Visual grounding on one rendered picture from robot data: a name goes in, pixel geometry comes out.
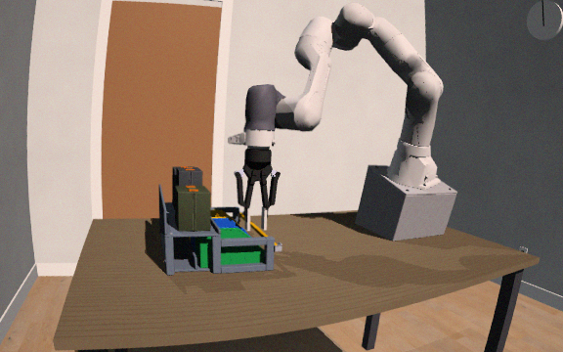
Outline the orange-yellow long bar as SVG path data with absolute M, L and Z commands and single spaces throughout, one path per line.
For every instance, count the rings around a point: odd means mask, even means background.
M 239 216 L 244 220 L 243 214 L 240 212 Z M 262 232 L 254 223 L 250 221 L 250 227 L 257 232 L 261 237 L 268 237 L 264 232 Z

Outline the yellow bin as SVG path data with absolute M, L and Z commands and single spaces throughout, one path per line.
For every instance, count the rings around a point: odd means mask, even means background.
M 223 210 L 211 210 L 212 218 L 229 218 L 228 216 L 237 223 L 235 219 L 233 219 L 230 215 L 228 215 Z

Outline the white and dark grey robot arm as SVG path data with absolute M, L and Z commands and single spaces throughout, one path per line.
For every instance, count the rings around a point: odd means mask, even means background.
M 275 128 L 313 131 L 322 118 L 331 70 L 330 50 L 350 51 L 363 38 L 408 85 L 401 139 L 387 167 L 387 176 L 398 184 L 421 190 L 439 184 L 430 142 L 443 92 L 442 80 L 394 25 L 374 17 L 358 3 L 345 5 L 333 22 L 316 17 L 308 23 L 294 52 L 299 64 L 310 70 L 303 94 L 285 97 L 272 84 L 251 86 L 245 100 L 243 132 L 229 137 L 228 143 L 269 150 L 277 143 Z

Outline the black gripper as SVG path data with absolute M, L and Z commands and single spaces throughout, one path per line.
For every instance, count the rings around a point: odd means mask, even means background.
M 244 207 L 245 230 L 250 231 L 250 203 L 252 198 L 253 187 L 256 181 L 259 181 L 262 196 L 262 219 L 261 228 L 267 230 L 268 209 L 271 205 L 275 205 L 278 180 L 281 173 L 273 170 L 271 165 L 271 150 L 254 150 L 246 149 L 244 156 L 244 165 L 242 170 L 235 171 L 238 189 L 238 204 Z M 243 202 L 243 173 L 247 175 L 247 188 L 245 199 Z M 271 187 L 268 199 L 267 177 L 271 173 Z

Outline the grey metal bin shelf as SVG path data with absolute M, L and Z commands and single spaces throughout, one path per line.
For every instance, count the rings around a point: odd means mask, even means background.
M 211 207 L 211 210 L 221 209 L 226 213 L 233 213 L 233 218 L 239 223 L 239 218 L 241 218 L 239 213 L 243 214 L 243 211 L 239 211 L 238 206 Z M 160 184 L 159 230 L 166 275 L 175 275 L 175 272 L 198 271 L 212 271 L 213 274 L 270 271 L 274 270 L 275 252 L 282 251 L 282 244 L 279 242 L 278 245 L 275 245 L 273 237 L 221 239 L 221 230 L 212 217 L 210 231 L 179 232 L 175 222 L 175 209 L 172 202 L 164 202 Z M 200 268 L 189 237 L 211 237 L 212 268 Z M 249 245 L 265 245 L 263 263 L 221 265 L 221 247 Z

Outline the blue open bin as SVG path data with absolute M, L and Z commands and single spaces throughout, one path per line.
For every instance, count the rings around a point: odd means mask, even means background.
M 213 218 L 213 220 L 216 222 L 219 228 L 240 228 L 246 233 L 245 229 L 234 222 L 231 218 Z M 195 237 L 191 237 L 191 244 L 195 252 Z

